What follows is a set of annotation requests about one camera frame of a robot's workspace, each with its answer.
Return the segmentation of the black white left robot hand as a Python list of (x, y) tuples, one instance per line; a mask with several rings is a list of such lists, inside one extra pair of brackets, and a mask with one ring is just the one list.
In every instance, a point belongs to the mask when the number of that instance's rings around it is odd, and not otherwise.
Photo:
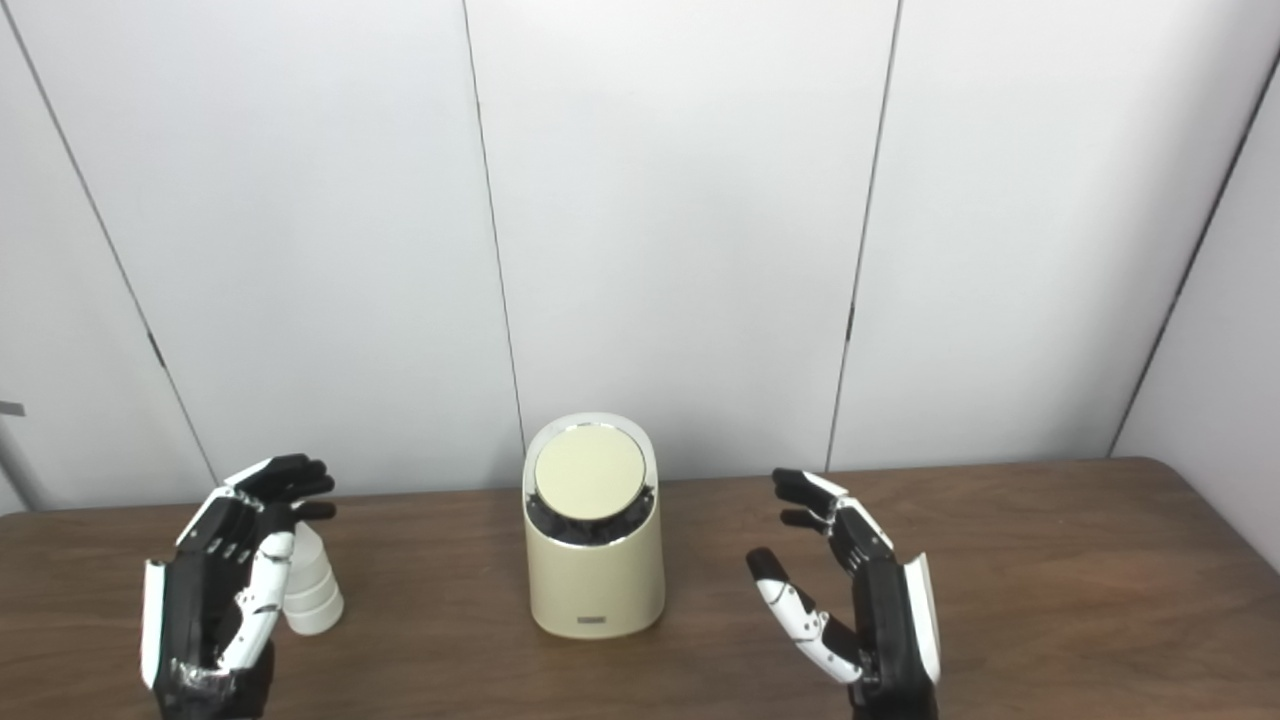
[(161, 717), (264, 717), (297, 530), (335, 516), (334, 487), (305, 454), (256, 462), (206, 496), (172, 559), (146, 562), (140, 675)]

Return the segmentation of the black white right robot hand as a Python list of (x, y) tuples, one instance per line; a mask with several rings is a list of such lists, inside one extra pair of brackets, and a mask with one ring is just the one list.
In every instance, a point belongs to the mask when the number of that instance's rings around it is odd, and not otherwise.
[(841, 486), (810, 471), (777, 468), (774, 495), (788, 502), (787, 527), (828, 543), (852, 583), (854, 625), (822, 610), (760, 547), (746, 564), (765, 606), (794, 646), (847, 691), (855, 719), (937, 719), (941, 647), (925, 553), (899, 560), (891, 538)]

